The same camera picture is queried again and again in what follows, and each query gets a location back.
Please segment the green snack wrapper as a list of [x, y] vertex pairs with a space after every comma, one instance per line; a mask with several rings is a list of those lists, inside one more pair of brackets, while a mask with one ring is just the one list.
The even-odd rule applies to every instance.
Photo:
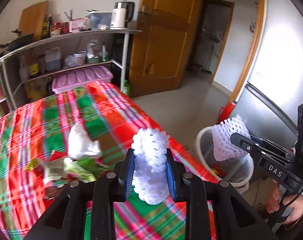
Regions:
[[72, 178], [80, 180], [83, 183], [96, 181], [100, 176], [109, 172], [109, 170], [109, 166], [98, 163], [92, 158], [82, 158], [79, 160], [64, 159], [64, 171]]

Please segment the small white foam net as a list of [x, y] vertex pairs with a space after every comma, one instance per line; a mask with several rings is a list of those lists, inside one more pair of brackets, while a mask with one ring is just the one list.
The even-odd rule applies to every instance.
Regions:
[[159, 129], [139, 129], [133, 136], [132, 186], [140, 200], [149, 205], [163, 202], [170, 194], [167, 183], [167, 148], [170, 136]]

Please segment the white tissue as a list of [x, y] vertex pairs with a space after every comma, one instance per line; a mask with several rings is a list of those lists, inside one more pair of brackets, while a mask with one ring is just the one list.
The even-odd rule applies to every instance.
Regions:
[[98, 140], [91, 140], [82, 124], [74, 124], [68, 135], [67, 155], [73, 160], [81, 158], [98, 159], [102, 156]]

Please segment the large white foam net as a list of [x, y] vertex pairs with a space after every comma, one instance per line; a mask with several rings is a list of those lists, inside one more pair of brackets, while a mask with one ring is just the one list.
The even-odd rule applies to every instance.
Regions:
[[245, 150], [232, 144], [230, 137], [234, 133], [250, 139], [249, 131], [240, 115], [228, 118], [218, 125], [211, 127], [213, 140], [213, 155], [216, 161], [225, 161], [230, 158], [240, 158], [247, 155]]

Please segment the dark brown wrapper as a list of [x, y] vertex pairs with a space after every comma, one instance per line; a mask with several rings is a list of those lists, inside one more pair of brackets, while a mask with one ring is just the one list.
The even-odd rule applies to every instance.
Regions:
[[62, 191], [65, 189], [66, 184], [60, 184], [55, 186], [50, 186], [45, 188], [45, 200], [52, 200], [55, 199]]

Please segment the red snack wrapper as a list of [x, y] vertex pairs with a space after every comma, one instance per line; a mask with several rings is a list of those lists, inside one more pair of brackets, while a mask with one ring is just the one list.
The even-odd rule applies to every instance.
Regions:
[[40, 158], [33, 158], [24, 168], [26, 172], [34, 172], [37, 176], [42, 175], [45, 185], [52, 181], [59, 181], [67, 178], [64, 170], [64, 160], [67, 154], [64, 152], [52, 151], [49, 161]]

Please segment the white trash bin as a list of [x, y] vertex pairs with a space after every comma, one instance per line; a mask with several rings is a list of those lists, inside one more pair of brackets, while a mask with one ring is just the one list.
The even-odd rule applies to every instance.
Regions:
[[217, 161], [213, 154], [211, 127], [203, 128], [196, 137], [194, 154], [217, 180], [227, 180], [238, 191], [247, 191], [254, 172], [249, 155]]

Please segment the white kitchen shelf rack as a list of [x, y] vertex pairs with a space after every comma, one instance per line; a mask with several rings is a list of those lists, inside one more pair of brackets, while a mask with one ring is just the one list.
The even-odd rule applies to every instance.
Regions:
[[[89, 66], [99, 66], [114, 64], [120, 69], [120, 89], [124, 88], [124, 79], [126, 74], [128, 45], [130, 35], [140, 33], [139, 30], [135, 29], [109, 29], [109, 30], [91, 30], [82, 31], [79, 33], [69, 33], [56, 37], [47, 38], [30, 43], [24, 47], [18, 48], [14, 51], [6, 53], [0, 58], [0, 80], [2, 89], [6, 98], [7, 105], [10, 111], [16, 110], [18, 107], [26, 104], [27, 93], [23, 89], [24, 82], [20, 79], [20, 57], [22, 55], [28, 56], [30, 51], [33, 50], [36, 56], [46, 53], [46, 50], [59, 48], [61, 51], [61, 68], [52, 72], [45, 72], [37, 76], [35, 79], [41, 79], [46, 76], [56, 76], [59, 73], [68, 72], [70, 70], [76, 70], [81, 68], [87, 68]], [[112, 54], [112, 38], [114, 35], [123, 35], [122, 45], [122, 59], [117, 61], [109, 56], [108, 61], [100, 61], [98, 63], [85, 63], [80, 66], [73, 68], [65, 67], [65, 58], [73, 53], [84, 51], [87, 49], [87, 44], [92, 41], [98, 41], [98, 48], [102, 48], [102, 42], [106, 43], [108, 52]]]

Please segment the red plastic container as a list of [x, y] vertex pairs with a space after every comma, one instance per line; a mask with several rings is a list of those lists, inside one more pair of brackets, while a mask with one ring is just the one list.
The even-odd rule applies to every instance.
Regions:
[[222, 121], [226, 120], [230, 116], [235, 105], [236, 105], [236, 102], [232, 101], [232, 102], [227, 103], [224, 107], [220, 108], [217, 124], [220, 124]]

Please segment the plaid red green tablecloth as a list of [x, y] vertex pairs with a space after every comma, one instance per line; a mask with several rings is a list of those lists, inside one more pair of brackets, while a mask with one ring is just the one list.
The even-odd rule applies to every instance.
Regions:
[[[23, 239], [52, 203], [43, 198], [42, 173], [27, 172], [26, 166], [34, 158], [54, 159], [53, 151], [66, 155], [68, 135], [77, 122], [99, 141], [99, 161], [111, 169], [124, 159], [140, 128], [163, 130], [115, 85], [102, 81], [29, 103], [0, 118], [0, 230], [8, 239]], [[169, 147], [188, 172], [218, 183], [173, 138]], [[114, 210], [117, 239], [184, 239], [185, 203], [167, 198], [148, 205], [132, 190]]]

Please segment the purple lid storage bin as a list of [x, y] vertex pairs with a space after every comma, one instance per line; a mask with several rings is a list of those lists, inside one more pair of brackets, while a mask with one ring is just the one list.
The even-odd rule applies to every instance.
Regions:
[[105, 66], [87, 67], [59, 74], [53, 79], [52, 91], [58, 94], [94, 81], [111, 82], [112, 79], [112, 72]]

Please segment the white oil jug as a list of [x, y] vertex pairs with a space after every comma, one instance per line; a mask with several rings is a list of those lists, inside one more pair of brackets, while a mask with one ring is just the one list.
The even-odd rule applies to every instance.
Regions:
[[45, 52], [46, 71], [54, 72], [61, 69], [61, 49], [55, 47], [46, 49]]

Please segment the black frying pan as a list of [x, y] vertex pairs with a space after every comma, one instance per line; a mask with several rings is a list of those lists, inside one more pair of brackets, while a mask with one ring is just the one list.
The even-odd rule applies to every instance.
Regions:
[[7, 51], [15, 51], [33, 42], [34, 33], [22, 35], [22, 31], [18, 29], [13, 30], [12, 33], [15, 33], [17, 37], [6, 44], [0, 44], [1, 49], [6, 48]]

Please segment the white electric kettle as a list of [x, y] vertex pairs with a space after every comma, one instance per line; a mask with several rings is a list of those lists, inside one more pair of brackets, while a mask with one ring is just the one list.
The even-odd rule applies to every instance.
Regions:
[[124, 29], [134, 16], [135, 3], [116, 2], [111, 15], [111, 29]]

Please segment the wooden cutting board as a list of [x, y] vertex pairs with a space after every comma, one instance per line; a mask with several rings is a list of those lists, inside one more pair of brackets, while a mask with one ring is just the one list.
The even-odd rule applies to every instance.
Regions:
[[33, 41], [41, 40], [43, 20], [48, 12], [49, 1], [43, 1], [23, 9], [18, 30], [21, 35], [34, 34]]

